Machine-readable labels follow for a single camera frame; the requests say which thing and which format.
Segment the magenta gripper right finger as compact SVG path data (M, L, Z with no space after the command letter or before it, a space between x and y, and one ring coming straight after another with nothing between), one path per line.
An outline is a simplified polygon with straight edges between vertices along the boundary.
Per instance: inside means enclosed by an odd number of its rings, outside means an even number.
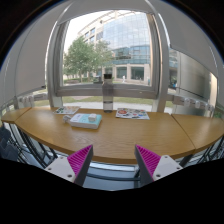
M135 146L135 157L140 169L140 183L142 186L182 169L169 155L159 156L139 145Z

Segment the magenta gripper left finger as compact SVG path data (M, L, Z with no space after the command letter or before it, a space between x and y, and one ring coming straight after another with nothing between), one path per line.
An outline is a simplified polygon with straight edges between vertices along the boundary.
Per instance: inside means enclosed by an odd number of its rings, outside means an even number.
M45 170L76 185L84 184L93 156L93 146L86 146L68 157L60 156Z

